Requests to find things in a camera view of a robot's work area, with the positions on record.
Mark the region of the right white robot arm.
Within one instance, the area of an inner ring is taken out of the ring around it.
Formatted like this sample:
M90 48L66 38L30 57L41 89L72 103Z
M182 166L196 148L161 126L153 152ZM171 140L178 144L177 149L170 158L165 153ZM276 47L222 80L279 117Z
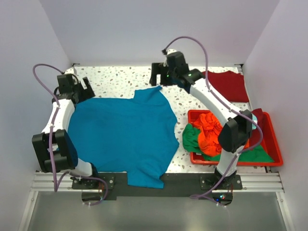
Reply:
M240 152L244 149L252 133L252 113L241 111L224 98L198 69L190 69L184 55L174 49L163 50L166 59L162 63L152 63L150 84L157 84L161 77L164 86L177 85L203 103L218 119L222 126L218 142L222 148L220 160L215 170L215 185L226 189L231 177L237 171Z

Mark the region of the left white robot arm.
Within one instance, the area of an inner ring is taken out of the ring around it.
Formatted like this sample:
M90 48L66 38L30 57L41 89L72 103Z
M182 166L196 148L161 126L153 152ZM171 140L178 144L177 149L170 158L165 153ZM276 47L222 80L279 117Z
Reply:
M44 173L68 171L75 176L83 177L83 184L89 189L96 188L100 177L94 164L78 157L77 150L68 135L70 119L76 105L95 96L87 77L75 82L73 74L57 76L58 94L52 95L52 113L46 127L40 134L32 137L32 144L39 166Z

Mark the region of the blue t shirt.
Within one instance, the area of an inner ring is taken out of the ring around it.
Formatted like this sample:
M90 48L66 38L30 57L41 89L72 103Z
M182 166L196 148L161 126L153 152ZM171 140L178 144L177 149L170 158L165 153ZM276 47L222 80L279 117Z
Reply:
M78 157L99 172L126 172L128 185L162 189L161 176L176 153L177 118L161 87L136 90L131 99L79 103L68 135Z

